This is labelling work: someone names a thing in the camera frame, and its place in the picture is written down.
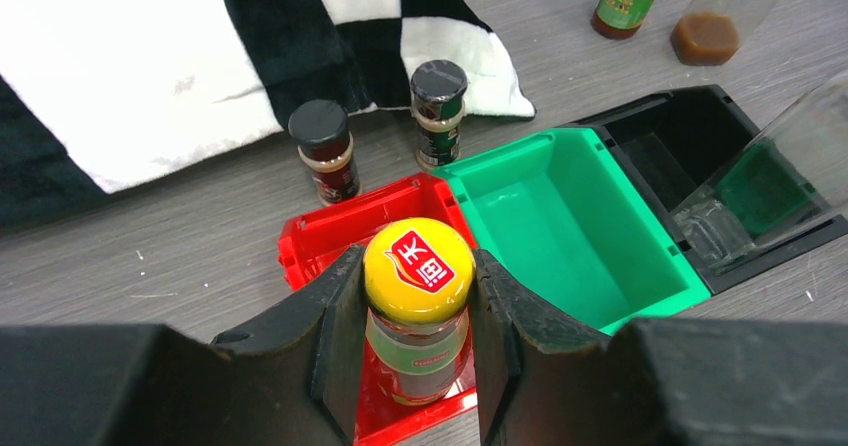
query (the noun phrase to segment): black jar lid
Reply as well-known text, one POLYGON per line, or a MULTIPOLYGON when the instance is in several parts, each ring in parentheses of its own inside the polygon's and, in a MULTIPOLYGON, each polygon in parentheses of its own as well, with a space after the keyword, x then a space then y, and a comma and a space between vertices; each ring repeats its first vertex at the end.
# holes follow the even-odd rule
POLYGON ((413 107, 427 119, 451 119, 462 110, 468 76, 456 63, 445 59, 427 61, 415 70, 409 82, 415 96, 413 107))
POLYGON ((350 145, 347 111, 325 99, 301 104, 289 117, 288 130, 303 155, 315 161, 336 159, 350 145))

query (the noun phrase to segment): red plastic container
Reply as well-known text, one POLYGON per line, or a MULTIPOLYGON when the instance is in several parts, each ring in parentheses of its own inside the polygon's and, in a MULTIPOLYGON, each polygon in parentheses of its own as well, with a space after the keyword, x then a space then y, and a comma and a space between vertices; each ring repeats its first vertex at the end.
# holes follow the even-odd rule
MULTIPOLYGON (((367 244, 389 223, 412 217, 449 224, 477 247, 448 184, 419 173, 357 198, 290 219, 280 237, 280 264, 293 291, 320 275, 351 245, 367 244)), ((357 446, 395 444, 477 407, 473 352, 444 399, 409 407, 387 398, 362 371, 357 446)))

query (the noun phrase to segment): towel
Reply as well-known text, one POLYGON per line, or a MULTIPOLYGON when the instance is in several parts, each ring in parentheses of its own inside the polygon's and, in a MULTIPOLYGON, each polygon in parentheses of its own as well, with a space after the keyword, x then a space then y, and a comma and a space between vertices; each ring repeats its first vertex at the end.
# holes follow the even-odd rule
POLYGON ((408 108, 432 59, 465 69, 469 114, 535 115, 463 0, 0 0, 0 222, 257 141, 311 99, 408 108))

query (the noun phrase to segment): tabletop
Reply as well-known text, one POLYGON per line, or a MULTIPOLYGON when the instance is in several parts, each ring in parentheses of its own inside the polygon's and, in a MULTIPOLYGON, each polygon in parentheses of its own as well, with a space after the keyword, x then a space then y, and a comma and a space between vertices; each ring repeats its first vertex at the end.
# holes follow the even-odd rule
MULTIPOLYGON (((689 0, 657 0, 642 30, 610 41, 589 26, 598 0, 466 0, 499 34, 538 116, 469 118, 470 156, 651 92, 722 86, 763 127, 848 69, 848 0, 780 0, 719 68, 685 67, 669 43, 689 0)), ((368 189, 418 172, 408 113, 352 119, 368 189)), ((283 134, 58 223, 0 236, 0 323, 165 322, 209 341, 290 294, 276 259, 283 222, 320 207, 283 134)), ((683 313, 848 320, 848 238, 683 313)), ((476 413, 406 444, 479 444, 476 413)))

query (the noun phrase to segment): plastic bin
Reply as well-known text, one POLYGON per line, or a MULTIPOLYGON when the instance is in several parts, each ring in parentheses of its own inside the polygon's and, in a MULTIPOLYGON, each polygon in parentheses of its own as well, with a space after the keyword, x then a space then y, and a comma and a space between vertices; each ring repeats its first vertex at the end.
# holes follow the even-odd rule
POLYGON ((600 135, 713 294, 848 233, 848 221, 838 216, 719 275, 707 268, 669 211, 759 132, 717 85, 658 92, 564 127, 575 126, 591 126, 600 135))
POLYGON ((611 334, 710 292, 588 128, 553 129, 438 168, 480 248, 576 319, 611 334))
POLYGON ((426 173, 409 176, 354 199, 288 220, 278 242, 284 278, 293 291, 315 279, 350 246, 389 223, 412 217, 452 226, 476 247, 450 188, 426 173))
MULTIPOLYGON (((472 248, 477 247, 448 184, 419 173, 287 221, 278 243, 284 277, 292 290, 297 291, 332 265, 351 244, 366 245, 389 223, 411 217, 427 217, 449 224, 472 248)), ((445 399, 414 408, 386 398, 371 381, 370 370, 364 368, 355 444, 395 444, 477 407, 473 365, 472 353, 445 399)))

